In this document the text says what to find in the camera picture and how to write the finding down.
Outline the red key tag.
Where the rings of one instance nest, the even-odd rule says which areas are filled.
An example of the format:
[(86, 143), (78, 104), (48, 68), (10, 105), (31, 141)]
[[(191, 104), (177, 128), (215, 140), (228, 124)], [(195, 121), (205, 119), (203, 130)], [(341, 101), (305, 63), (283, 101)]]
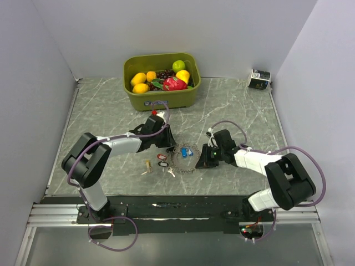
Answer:
[(167, 157), (163, 154), (157, 154), (157, 158), (160, 160), (160, 161), (165, 161), (167, 159)]

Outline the black key tag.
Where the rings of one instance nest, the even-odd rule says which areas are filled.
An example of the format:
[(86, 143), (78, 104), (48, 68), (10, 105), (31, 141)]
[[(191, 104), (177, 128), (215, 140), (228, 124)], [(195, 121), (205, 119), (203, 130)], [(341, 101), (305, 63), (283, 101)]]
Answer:
[(158, 165), (159, 165), (160, 167), (169, 167), (169, 164), (168, 164), (167, 162), (165, 162), (165, 161), (160, 161), (160, 162), (158, 162)]

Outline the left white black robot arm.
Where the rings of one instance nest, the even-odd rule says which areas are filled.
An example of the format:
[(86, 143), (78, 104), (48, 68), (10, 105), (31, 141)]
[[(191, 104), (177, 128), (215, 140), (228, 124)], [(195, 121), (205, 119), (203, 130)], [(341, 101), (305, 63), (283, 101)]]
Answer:
[(145, 151), (151, 145), (158, 148), (175, 146), (169, 119), (170, 115), (161, 111), (123, 135), (96, 137), (84, 133), (63, 159), (67, 183), (78, 190), (96, 222), (103, 223), (111, 216), (110, 201), (99, 183), (107, 161), (114, 156)]

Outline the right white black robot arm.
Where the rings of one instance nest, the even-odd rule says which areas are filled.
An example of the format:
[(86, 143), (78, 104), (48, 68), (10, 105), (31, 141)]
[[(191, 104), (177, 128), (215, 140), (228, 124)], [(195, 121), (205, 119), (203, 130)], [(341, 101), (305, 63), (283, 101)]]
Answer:
[(225, 162), (265, 176), (269, 188), (249, 195), (244, 200), (243, 216), (256, 220), (266, 209), (281, 208), (286, 211), (316, 193), (311, 180), (299, 158), (292, 153), (286, 155), (263, 154), (240, 148), (232, 139), (229, 130), (210, 134), (211, 144), (203, 144), (201, 156), (195, 165), (200, 168), (215, 168)]

